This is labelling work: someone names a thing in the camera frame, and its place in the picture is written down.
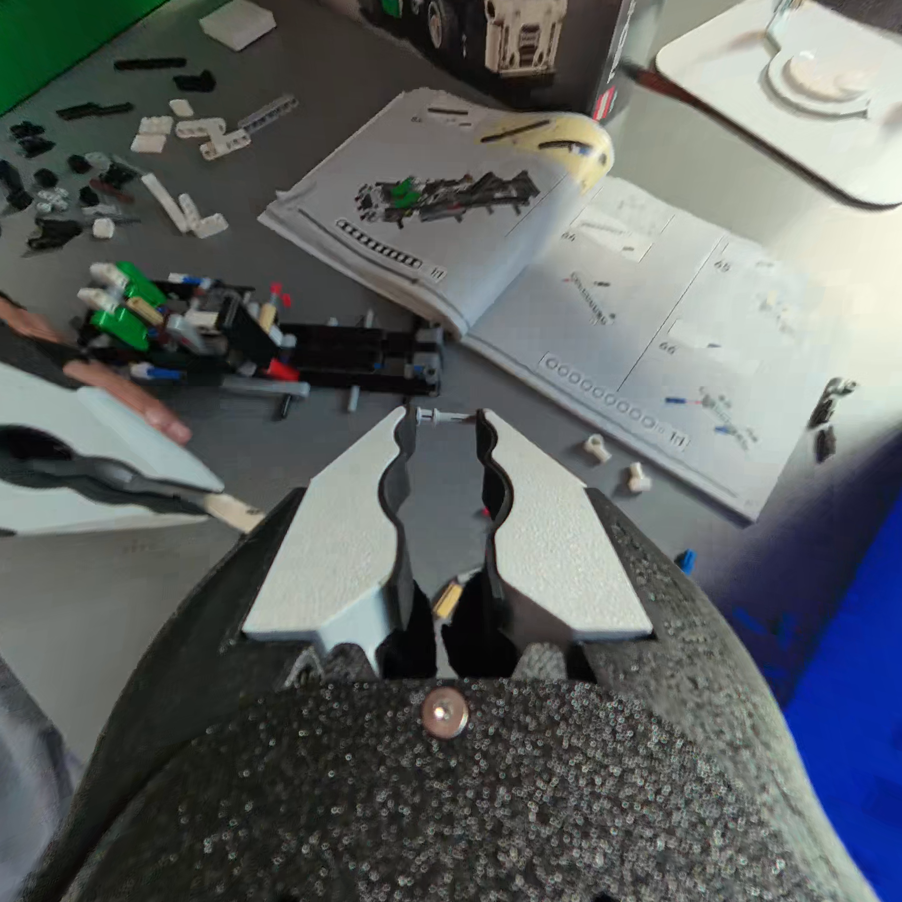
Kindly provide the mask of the white tray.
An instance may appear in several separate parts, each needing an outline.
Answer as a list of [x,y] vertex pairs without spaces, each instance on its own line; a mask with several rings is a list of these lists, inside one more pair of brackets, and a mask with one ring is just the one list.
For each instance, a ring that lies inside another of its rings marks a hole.
[[791,18],[793,33],[872,79],[866,117],[814,117],[783,105],[764,83],[771,3],[740,2],[672,40],[657,53],[658,73],[843,199],[900,207],[900,34],[805,2]]

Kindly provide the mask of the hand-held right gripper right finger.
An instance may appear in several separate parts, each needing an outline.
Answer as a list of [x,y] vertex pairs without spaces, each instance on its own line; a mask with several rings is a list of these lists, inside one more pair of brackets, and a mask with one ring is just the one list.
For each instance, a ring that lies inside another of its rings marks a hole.
[[495,412],[476,416],[490,511],[490,609],[513,643],[647,638],[653,625],[600,515],[596,492]]

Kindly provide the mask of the person's left hand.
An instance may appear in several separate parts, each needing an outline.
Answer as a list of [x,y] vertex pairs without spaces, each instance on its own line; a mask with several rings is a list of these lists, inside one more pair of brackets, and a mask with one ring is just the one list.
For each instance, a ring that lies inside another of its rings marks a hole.
[[160,400],[104,364],[85,357],[46,318],[27,310],[5,292],[1,293],[1,321],[3,337],[16,334],[60,367],[71,381],[104,390],[177,445],[184,446],[191,438],[190,429]]

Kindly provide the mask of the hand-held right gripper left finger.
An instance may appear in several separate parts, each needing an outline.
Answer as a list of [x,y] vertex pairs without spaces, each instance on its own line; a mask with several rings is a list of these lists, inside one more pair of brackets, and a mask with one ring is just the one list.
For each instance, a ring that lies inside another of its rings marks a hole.
[[412,411],[395,408],[304,491],[242,624],[254,640],[301,640],[327,655],[379,647],[411,619],[414,580],[399,512],[411,486]]

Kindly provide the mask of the tan lego beam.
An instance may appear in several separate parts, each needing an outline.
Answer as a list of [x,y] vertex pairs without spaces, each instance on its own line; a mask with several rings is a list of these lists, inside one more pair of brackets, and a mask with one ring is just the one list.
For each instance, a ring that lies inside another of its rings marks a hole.
[[264,511],[225,492],[204,493],[198,497],[197,504],[213,519],[245,535],[253,532],[266,517]]

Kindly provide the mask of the green panel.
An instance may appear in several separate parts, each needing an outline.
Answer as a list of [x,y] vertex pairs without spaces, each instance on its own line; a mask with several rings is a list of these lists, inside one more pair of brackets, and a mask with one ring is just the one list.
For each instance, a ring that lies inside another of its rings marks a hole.
[[2,116],[20,106],[39,119],[62,102],[127,104],[151,111],[175,95],[172,77],[145,73],[132,84],[115,70],[128,53],[185,53],[185,71],[223,51],[205,51],[199,19],[224,2],[2,2]]

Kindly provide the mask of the blue plastic bin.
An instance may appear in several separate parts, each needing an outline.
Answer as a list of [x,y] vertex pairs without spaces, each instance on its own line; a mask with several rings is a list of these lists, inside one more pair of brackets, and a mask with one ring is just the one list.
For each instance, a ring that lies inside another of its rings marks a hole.
[[764,518],[698,581],[750,650],[828,820],[880,900],[901,898],[900,430]]

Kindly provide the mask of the partly built lego chassis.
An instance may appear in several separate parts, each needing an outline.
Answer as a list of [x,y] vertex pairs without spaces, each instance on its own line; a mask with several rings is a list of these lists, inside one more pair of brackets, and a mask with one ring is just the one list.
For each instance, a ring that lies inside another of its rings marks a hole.
[[357,325],[286,322],[290,297],[279,283],[258,299],[251,286],[181,273],[155,280],[128,262],[97,263],[78,299],[78,345],[90,358],[142,385],[274,396],[281,419],[313,388],[346,391],[354,412],[363,392],[434,399],[443,383],[442,327],[416,320],[388,330],[372,313]]

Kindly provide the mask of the round clear stand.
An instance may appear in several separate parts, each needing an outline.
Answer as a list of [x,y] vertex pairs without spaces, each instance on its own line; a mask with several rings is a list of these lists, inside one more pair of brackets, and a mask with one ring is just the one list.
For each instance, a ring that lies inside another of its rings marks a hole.
[[791,18],[804,1],[771,3],[764,31],[771,49],[763,79],[777,100],[795,111],[825,119],[866,117],[872,100],[871,77],[807,47],[793,33]]

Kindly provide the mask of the person's blue jeans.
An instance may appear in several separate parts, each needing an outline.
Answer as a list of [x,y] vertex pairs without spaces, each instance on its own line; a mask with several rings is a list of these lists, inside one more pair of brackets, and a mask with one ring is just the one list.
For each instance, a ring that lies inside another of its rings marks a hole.
[[83,768],[1,662],[1,899],[17,900],[67,816]]

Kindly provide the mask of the pile of black white lego pieces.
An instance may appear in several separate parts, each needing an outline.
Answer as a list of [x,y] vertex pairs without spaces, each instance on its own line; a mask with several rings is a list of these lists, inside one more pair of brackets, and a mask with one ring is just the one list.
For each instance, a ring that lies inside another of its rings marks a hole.
[[[255,133],[298,107],[295,96],[276,97],[229,130],[222,117],[195,118],[186,98],[169,102],[168,116],[142,117],[132,138],[132,154],[161,154],[172,137],[197,141],[206,162],[216,162],[248,148]],[[208,239],[228,229],[220,213],[202,215],[187,193],[174,197],[160,179],[129,160],[105,152],[74,153],[65,160],[73,175],[85,177],[76,197],[65,189],[61,176],[48,167],[34,171],[29,181],[11,161],[2,159],[2,213],[33,213],[33,229],[26,240],[27,254],[58,250],[90,231],[97,241],[108,241],[117,226],[135,224],[139,218],[119,209],[134,201],[134,185],[143,186],[181,234]]]

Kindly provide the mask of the black lego box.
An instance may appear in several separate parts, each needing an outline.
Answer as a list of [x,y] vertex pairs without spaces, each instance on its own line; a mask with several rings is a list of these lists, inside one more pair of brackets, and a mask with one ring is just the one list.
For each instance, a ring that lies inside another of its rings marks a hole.
[[661,2],[363,1],[355,12],[518,111],[602,121],[633,26]]

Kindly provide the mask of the open lego instruction booklet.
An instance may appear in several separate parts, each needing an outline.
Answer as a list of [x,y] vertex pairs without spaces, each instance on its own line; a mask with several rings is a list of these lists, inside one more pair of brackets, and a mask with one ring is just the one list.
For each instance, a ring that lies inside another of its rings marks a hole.
[[834,316],[613,157],[588,117],[419,88],[258,220],[754,522],[830,378]]

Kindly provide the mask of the white foam block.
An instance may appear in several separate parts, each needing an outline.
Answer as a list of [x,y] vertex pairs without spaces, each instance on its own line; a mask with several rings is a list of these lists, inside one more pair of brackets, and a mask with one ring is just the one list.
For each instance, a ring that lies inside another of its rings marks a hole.
[[198,20],[209,38],[241,52],[277,28],[271,10],[251,1],[229,1]]

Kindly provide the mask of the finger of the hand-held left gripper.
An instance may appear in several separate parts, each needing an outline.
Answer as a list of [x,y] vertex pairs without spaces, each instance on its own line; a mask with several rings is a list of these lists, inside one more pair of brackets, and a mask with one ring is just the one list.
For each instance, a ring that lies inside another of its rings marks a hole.
[[212,472],[185,451],[151,456],[2,453],[2,531],[19,536],[156,529],[207,518]]
[[1,425],[28,428],[79,456],[117,460],[154,480],[204,492],[225,490],[197,457],[104,389],[63,388],[1,364]]

